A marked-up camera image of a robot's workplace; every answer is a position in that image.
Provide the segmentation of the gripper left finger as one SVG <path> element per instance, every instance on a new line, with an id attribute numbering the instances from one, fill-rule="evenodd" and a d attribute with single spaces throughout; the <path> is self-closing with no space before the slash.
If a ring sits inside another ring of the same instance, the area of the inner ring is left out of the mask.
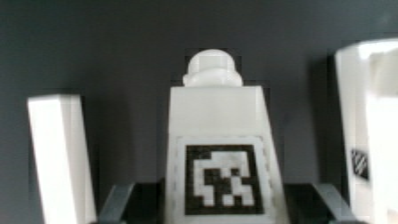
<path id="1" fill-rule="evenodd" d="M 125 210 L 134 184 L 113 185 L 104 200 L 95 224 L 125 224 Z"/>

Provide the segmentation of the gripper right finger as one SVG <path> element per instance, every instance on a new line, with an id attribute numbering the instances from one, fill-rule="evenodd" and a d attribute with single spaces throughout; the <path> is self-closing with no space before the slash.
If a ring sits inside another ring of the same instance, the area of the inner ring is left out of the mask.
<path id="1" fill-rule="evenodd" d="M 316 224 L 362 224 L 333 185 L 314 184 L 312 188 L 323 209 Z"/>

